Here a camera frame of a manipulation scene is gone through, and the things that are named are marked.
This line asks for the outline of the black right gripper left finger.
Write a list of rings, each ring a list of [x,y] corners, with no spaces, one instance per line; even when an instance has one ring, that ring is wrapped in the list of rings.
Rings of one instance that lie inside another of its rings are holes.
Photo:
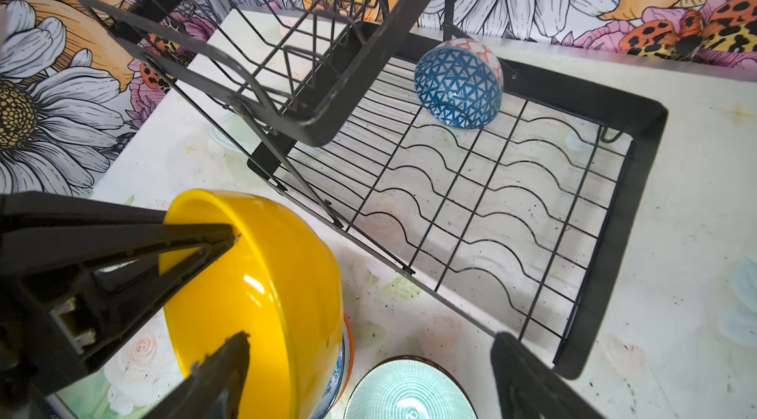
[[[243,331],[228,338],[144,418],[238,418],[250,367],[250,344]]]

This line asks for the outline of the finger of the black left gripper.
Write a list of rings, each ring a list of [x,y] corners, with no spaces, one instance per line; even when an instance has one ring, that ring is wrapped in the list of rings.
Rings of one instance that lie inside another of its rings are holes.
[[[223,223],[74,196],[1,198],[1,391],[50,395],[101,369],[226,253]]]

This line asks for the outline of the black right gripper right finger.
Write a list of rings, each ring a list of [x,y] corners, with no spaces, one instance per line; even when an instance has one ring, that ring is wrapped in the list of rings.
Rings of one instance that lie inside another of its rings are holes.
[[[496,334],[490,359],[503,418],[601,418],[512,334]]]

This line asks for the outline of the blue floral bowl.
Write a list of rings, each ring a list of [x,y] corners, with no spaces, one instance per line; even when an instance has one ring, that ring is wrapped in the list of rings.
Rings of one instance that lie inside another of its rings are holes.
[[[344,317],[342,343],[334,370],[327,388],[313,411],[311,418],[323,419],[340,401],[352,374],[355,356],[354,335],[350,320]]]

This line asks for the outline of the yellow bowl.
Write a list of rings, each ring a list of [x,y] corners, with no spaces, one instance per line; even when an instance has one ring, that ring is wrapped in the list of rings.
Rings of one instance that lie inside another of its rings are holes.
[[[310,417],[342,344],[342,277],[329,247],[288,207],[239,192],[184,192],[165,222],[226,224],[235,237],[164,308],[181,373],[242,331],[250,365],[240,416]]]

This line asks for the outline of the blue triangle pattern bowl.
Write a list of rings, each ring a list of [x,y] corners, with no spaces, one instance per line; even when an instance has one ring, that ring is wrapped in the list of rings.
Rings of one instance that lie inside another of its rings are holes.
[[[415,92],[438,121],[458,129],[481,129],[500,113],[503,89],[492,69],[475,54],[436,46],[418,60]]]

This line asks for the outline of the red pattern white bowl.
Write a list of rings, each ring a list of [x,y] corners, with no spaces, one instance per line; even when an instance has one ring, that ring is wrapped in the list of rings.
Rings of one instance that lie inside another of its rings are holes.
[[[477,58],[485,62],[492,69],[499,82],[500,88],[504,88],[504,73],[502,70],[502,64],[498,56],[496,56],[496,54],[494,54],[494,52],[492,52],[490,48],[475,40],[472,40],[471,38],[456,38],[442,42],[439,45],[439,48],[449,47],[460,48],[461,50],[465,50],[470,54],[475,54]]]

